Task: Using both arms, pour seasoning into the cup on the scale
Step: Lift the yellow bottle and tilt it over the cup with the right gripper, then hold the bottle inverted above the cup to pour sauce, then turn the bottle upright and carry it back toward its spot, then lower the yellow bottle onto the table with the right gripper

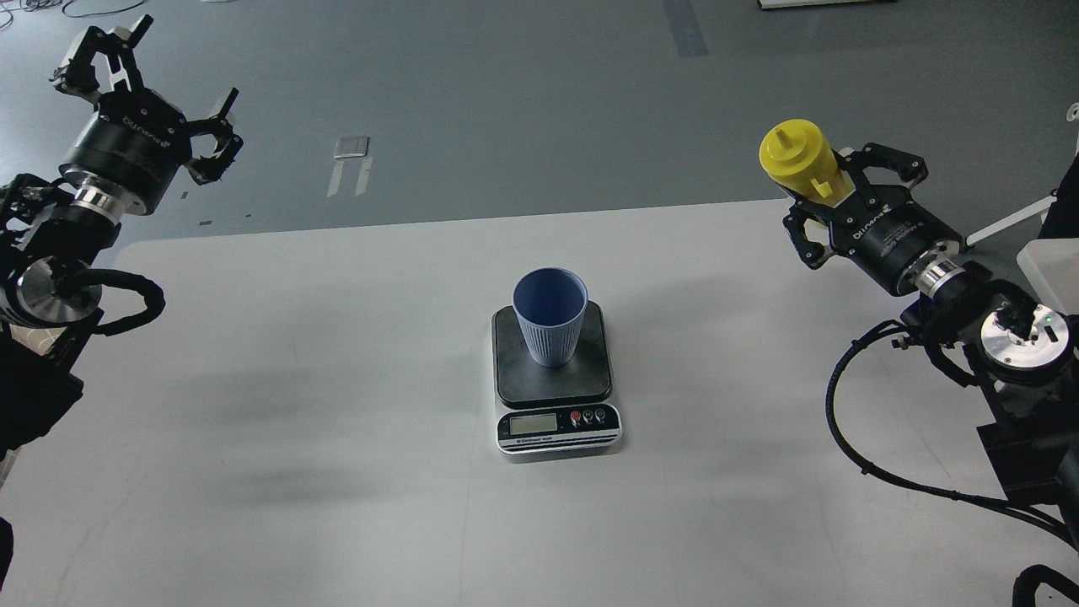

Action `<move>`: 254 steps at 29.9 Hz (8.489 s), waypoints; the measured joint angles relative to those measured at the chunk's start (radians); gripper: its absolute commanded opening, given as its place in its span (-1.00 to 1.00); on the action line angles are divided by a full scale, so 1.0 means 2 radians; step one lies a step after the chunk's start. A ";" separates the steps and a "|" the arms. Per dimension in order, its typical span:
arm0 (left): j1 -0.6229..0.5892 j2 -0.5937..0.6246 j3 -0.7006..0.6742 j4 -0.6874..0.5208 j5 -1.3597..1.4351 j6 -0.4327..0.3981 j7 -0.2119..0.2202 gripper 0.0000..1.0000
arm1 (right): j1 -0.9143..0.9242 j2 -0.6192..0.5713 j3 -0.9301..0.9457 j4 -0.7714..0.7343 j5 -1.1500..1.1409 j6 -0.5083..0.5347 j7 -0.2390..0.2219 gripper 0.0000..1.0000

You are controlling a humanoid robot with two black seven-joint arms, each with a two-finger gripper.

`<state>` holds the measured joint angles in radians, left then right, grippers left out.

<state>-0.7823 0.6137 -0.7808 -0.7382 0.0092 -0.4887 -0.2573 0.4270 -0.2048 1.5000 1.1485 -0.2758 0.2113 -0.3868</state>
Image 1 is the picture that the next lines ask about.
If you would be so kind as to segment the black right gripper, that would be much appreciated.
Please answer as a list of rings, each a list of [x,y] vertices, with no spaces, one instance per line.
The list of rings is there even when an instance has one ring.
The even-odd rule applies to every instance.
[[[794,196],[786,215],[787,237],[803,265],[820,270],[829,258],[851,259],[891,296],[915,291],[921,257],[955,257],[960,235],[913,201],[912,190],[928,177],[921,155],[882,143],[836,151],[839,169],[847,173],[856,193],[837,207]],[[898,184],[872,183],[866,169],[886,169]],[[809,239],[806,223],[821,223],[829,244]]]

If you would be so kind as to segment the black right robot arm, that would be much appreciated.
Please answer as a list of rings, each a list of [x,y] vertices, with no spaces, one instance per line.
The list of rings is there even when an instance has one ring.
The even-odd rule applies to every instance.
[[[829,178],[783,185],[792,197],[786,231],[801,262],[818,270],[839,256],[893,296],[915,300],[896,320],[856,337],[827,384],[825,418],[841,452],[862,474],[897,487],[1017,519],[1076,549],[1076,316],[1044,306],[1024,288],[961,261],[964,243],[912,191],[927,176],[917,155],[868,143],[824,147],[849,188],[834,204]],[[835,397],[856,355],[883,337],[919,346],[960,387],[978,388],[993,422],[978,434],[1003,497],[928,486],[875,465],[839,430]]]

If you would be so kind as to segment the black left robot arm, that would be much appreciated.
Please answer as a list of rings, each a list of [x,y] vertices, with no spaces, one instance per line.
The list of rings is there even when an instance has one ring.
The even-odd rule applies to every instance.
[[[199,120],[148,88],[134,51],[153,19],[77,38],[51,75],[62,94],[93,109],[58,177],[15,175],[3,187],[3,458],[45,437],[83,395],[71,372],[93,336],[154,322],[164,292],[142,274],[94,266],[126,215],[147,216],[179,170],[216,183],[243,139],[230,111],[238,89]]]

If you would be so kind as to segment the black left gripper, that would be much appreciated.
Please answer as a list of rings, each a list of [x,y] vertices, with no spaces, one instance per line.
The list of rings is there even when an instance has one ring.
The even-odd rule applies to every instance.
[[[224,94],[215,114],[186,124],[179,109],[146,89],[134,50],[153,22],[145,14],[129,30],[88,27],[73,40],[50,77],[51,86],[62,94],[98,100],[93,116],[59,164],[62,177],[73,187],[83,185],[88,178],[119,187],[134,202],[128,212],[135,215],[158,211],[182,164],[197,185],[216,183],[244,144],[230,119],[240,98],[235,86]],[[98,56],[108,67],[109,93],[103,94],[97,78]],[[181,136],[182,130],[189,139],[211,136],[211,155],[191,157],[191,142]]]

